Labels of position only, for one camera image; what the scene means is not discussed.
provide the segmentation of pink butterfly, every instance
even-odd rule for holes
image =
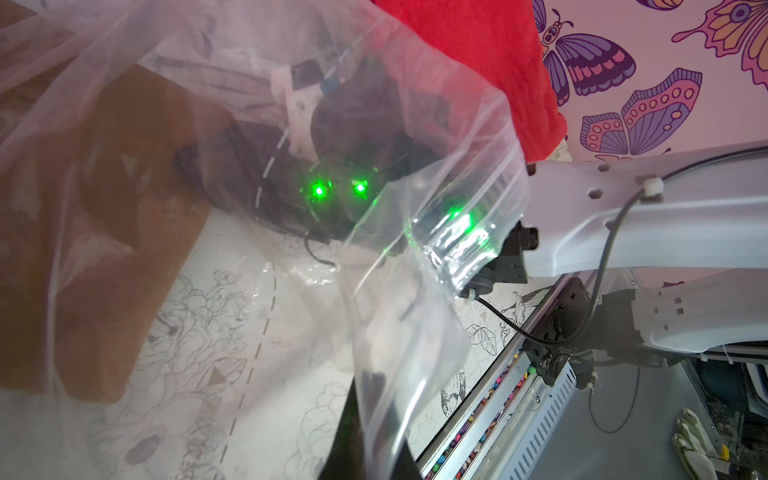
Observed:
[[[704,22],[694,30],[681,31],[672,41],[683,41],[701,32],[705,48],[714,48],[717,57],[741,51],[741,69],[752,71],[752,82],[768,89],[768,0],[723,0],[707,10]]]
[[[653,10],[674,10],[679,7],[683,0],[637,0],[637,3]]]
[[[688,118],[701,89],[703,75],[675,68],[660,84],[636,90],[621,114],[609,112],[581,119],[581,145],[600,160],[624,160],[661,145]]]

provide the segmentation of black cable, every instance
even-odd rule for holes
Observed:
[[[601,432],[607,433],[609,435],[613,434],[613,433],[616,433],[619,430],[621,430],[627,424],[627,422],[629,422],[629,418],[632,415],[632,410],[634,409],[634,404],[637,401],[637,391],[639,389],[640,389],[640,367],[638,366],[637,367],[637,378],[634,381],[634,395],[632,395],[632,404],[629,405],[629,412],[627,412],[627,418],[624,419],[624,421],[621,423],[621,425],[619,425],[618,427],[616,427],[613,430],[606,430],[606,429],[604,429],[603,427],[599,426],[598,425],[598,421],[594,419],[594,413],[592,413],[592,393],[594,392],[594,390],[590,390],[589,391],[589,416],[592,419],[592,423],[594,423],[594,426],[596,426],[598,428],[598,430],[600,430]]]
[[[323,265],[332,266],[333,268],[336,268],[336,264],[330,260],[323,260],[320,258],[315,257],[315,254],[312,253],[312,250],[310,250],[310,236],[306,235],[304,237],[304,248],[306,248],[306,252],[315,259],[316,262],[322,263]]]
[[[531,340],[532,342],[540,343],[540,344],[544,343],[544,342],[548,342],[548,340],[540,339],[537,336],[533,336],[532,334],[530,334],[530,333],[526,332],[525,330],[523,330],[520,326],[515,324],[515,322],[511,321],[509,318],[507,318],[501,312],[499,312],[496,308],[494,308],[493,305],[488,303],[488,301],[486,301],[485,299],[477,297],[475,300],[477,300],[480,303],[482,303],[483,305],[485,305],[489,310],[491,310],[492,313],[494,313],[499,319],[501,319],[502,322],[504,322],[507,325],[509,325],[515,332],[520,333],[525,338]],[[618,360],[618,359],[608,359],[608,360],[595,361],[595,360],[587,360],[587,359],[581,358],[580,356],[571,355],[569,353],[562,353],[562,354],[556,356],[550,362],[550,365],[555,364],[559,359],[561,359],[563,357],[568,357],[569,359],[574,359],[574,360],[576,360],[578,362],[587,363],[587,364],[592,365],[592,366],[613,366],[613,365],[618,365],[618,364],[622,363],[622,361]]]
[[[672,173],[664,175],[661,178],[661,180],[663,182],[668,182],[669,180],[674,180],[675,178],[681,177],[685,174],[688,174],[694,170],[698,170],[699,168],[702,168],[702,167],[719,164],[727,161],[749,160],[750,158],[758,154],[768,154],[768,147],[747,148],[744,150],[730,152],[727,154],[717,155],[715,157],[705,158],[703,160],[699,160],[698,162],[693,162],[692,164],[688,164],[685,167],[678,168]],[[608,239],[605,240],[605,247],[603,247],[603,253],[600,257],[600,263],[598,265],[597,276],[594,279],[594,287],[592,289],[589,308],[587,309],[587,312],[585,313],[583,320],[571,335],[559,340],[545,340],[545,339],[537,338],[531,335],[530,333],[525,332],[523,329],[521,329],[514,323],[510,322],[509,319],[507,319],[507,317],[503,316],[501,312],[499,312],[497,309],[491,306],[490,303],[486,302],[485,300],[479,297],[477,298],[477,301],[479,301],[480,303],[488,307],[496,316],[498,316],[503,321],[505,321],[516,332],[520,333],[521,335],[531,340],[532,342],[538,343],[539,345],[560,346],[564,343],[572,341],[575,338],[578,338],[591,325],[592,320],[594,319],[594,313],[598,309],[598,299],[600,297],[600,290],[603,286],[603,276],[605,275],[605,270],[608,264],[608,257],[611,255],[611,250],[614,247],[614,242],[616,241],[616,236],[618,235],[619,227],[624,222],[624,218],[627,216],[627,213],[629,213],[629,210],[644,196],[644,193],[645,193],[645,190],[640,190],[635,195],[633,195],[632,198],[630,198],[627,201],[627,203],[624,204],[624,206],[621,208],[618,215],[614,219],[613,225],[611,226],[610,232],[608,233]]]

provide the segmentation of butterfly wing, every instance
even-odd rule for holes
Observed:
[[[560,58],[550,51],[544,57],[544,66],[549,71],[549,81],[552,83],[554,95],[558,98],[558,106],[561,107],[571,97],[571,89],[568,87],[568,79],[565,77],[565,69]]]
[[[752,82],[768,88],[768,2],[763,13],[763,21],[746,43],[741,57],[741,69],[752,71]]]
[[[601,154],[626,155],[627,134],[621,117],[614,112],[581,119],[581,145]]]
[[[576,95],[587,96],[621,85],[636,69],[626,50],[595,35],[565,35],[554,46],[571,74]]]
[[[544,7],[544,0],[533,0],[533,19],[536,30],[542,33],[547,28],[547,9]]]
[[[707,10],[701,25],[676,33],[672,41],[683,41],[699,31],[707,36],[704,47],[714,48],[716,56],[735,54],[755,25],[765,18],[766,11],[766,0],[723,0],[718,6]]]
[[[637,0],[637,3],[653,10],[674,10],[683,0]]]
[[[621,109],[629,153],[644,154],[672,135],[688,118],[699,96],[702,74],[677,68],[648,90],[636,90]]]

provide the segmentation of green led light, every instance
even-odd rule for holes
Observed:
[[[470,214],[464,214],[456,221],[456,226],[463,233],[467,233],[475,226],[475,223],[472,221],[472,216]]]
[[[328,200],[328,197],[333,190],[333,184],[330,180],[317,179],[311,183],[309,188],[309,200],[315,203],[320,203]]]
[[[368,198],[368,180],[352,180],[352,192],[360,198]]]
[[[448,210],[448,215],[450,219],[453,220],[454,218],[458,217],[461,212],[461,207],[453,207],[451,210]]]

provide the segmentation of white plastic clip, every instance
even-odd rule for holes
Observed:
[[[661,195],[664,193],[664,181],[659,177],[648,178],[643,182],[643,192],[646,198]]]
[[[594,384],[598,382],[598,373],[592,370],[592,380],[587,384],[587,388],[594,392]]]

